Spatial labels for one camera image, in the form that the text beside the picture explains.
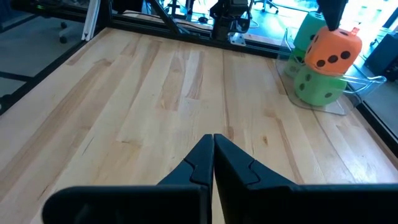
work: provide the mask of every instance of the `office chair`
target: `office chair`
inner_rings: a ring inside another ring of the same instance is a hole
[[[278,14],[279,8],[272,2],[272,0],[257,0],[257,1],[254,1],[254,4],[259,3],[259,2],[262,2],[264,4],[264,6],[262,7],[262,10],[261,10],[262,12],[266,11],[266,5],[268,4],[270,9],[272,9],[272,7],[275,7],[276,8],[275,14]]]

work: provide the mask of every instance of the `green die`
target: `green die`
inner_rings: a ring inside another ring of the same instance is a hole
[[[313,106],[325,106],[337,100],[345,90],[347,82],[314,72],[308,66],[300,69],[294,79],[294,90],[298,98]]]
[[[293,50],[284,69],[285,73],[288,76],[292,78],[296,77],[300,68],[303,66],[304,56],[305,56],[305,51],[300,50],[298,48]]]

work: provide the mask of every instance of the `transparent plastic box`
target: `transparent plastic box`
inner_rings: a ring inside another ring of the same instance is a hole
[[[346,115],[387,81],[364,66],[362,54],[337,77],[319,75],[304,64],[293,45],[297,29],[287,28],[275,62],[290,101],[302,108]]]

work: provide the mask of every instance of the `wooden table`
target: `wooden table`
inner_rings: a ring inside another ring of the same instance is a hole
[[[105,29],[0,117],[1,223],[68,186],[156,184],[205,133],[299,184],[398,180],[357,111],[294,106],[273,60]]]

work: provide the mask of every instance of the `black dot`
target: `black dot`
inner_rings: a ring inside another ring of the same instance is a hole
[[[307,74],[306,76],[305,76],[305,81],[310,81],[311,80],[311,74]]]
[[[351,53],[349,52],[349,51],[343,51],[342,53],[341,53],[341,55],[340,55],[340,57],[342,58],[342,59],[347,59],[347,58],[349,58],[351,56]]]
[[[330,63],[335,63],[335,62],[337,62],[337,60],[338,60],[337,55],[332,55],[328,58],[328,62],[330,62]]]
[[[324,60],[317,61],[317,66],[318,67],[323,67],[324,65],[325,65],[325,61]]]

